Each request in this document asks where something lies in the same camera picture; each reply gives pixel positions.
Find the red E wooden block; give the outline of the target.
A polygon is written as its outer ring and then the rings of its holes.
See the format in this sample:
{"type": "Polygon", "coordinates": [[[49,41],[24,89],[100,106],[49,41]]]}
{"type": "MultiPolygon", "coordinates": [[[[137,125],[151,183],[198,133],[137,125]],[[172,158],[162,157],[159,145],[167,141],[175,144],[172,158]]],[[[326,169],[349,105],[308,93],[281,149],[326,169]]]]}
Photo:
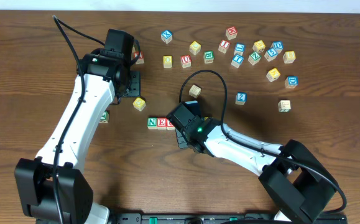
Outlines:
{"type": "Polygon", "coordinates": [[[166,118],[157,118],[157,129],[167,129],[166,118]]]}

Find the green N wooden block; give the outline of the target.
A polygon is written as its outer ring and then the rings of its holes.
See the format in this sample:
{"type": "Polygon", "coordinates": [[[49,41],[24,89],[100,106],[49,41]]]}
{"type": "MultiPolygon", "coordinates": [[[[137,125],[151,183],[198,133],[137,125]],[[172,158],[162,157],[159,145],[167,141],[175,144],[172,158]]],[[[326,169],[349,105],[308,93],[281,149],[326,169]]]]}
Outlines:
{"type": "Polygon", "coordinates": [[[148,129],[157,129],[157,118],[150,117],[147,119],[148,129]]]}

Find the green J wooden block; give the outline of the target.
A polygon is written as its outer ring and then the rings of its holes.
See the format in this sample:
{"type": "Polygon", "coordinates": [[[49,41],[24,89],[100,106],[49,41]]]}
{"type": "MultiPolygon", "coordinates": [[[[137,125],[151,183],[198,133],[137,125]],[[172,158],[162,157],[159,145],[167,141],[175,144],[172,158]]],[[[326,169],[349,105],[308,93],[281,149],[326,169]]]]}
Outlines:
{"type": "Polygon", "coordinates": [[[105,111],[101,118],[100,118],[100,123],[108,123],[109,122],[109,113],[107,111],[105,111]]]}

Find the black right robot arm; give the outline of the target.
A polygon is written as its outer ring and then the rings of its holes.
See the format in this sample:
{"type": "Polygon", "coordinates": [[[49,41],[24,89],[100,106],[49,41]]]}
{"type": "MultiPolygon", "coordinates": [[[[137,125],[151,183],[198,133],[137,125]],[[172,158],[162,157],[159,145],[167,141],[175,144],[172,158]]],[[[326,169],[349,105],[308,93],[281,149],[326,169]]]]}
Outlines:
{"type": "Polygon", "coordinates": [[[274,223],[313,223],[341,189],[333,176],[300,142],[271,144],[247,137],[216,119],[199,116],[173,125],[195,152],[227,159],[256,176],[279,211],[274,223]]]}

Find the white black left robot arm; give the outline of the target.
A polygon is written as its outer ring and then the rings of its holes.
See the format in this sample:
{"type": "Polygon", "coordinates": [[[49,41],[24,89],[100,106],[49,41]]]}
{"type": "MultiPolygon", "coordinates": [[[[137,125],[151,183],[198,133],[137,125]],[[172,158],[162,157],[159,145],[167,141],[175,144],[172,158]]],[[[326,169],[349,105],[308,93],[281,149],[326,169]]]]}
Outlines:
{"type": "Polygon", "coordinates": [[[127,62],[86,54],[53,134],[35,159],[20,159],[14,177],[24,215],[42,223],[107,223],[110,211],[93,201],[83,176],[99,121],[115,98],[137,97],[141,75],[127,62]]]}

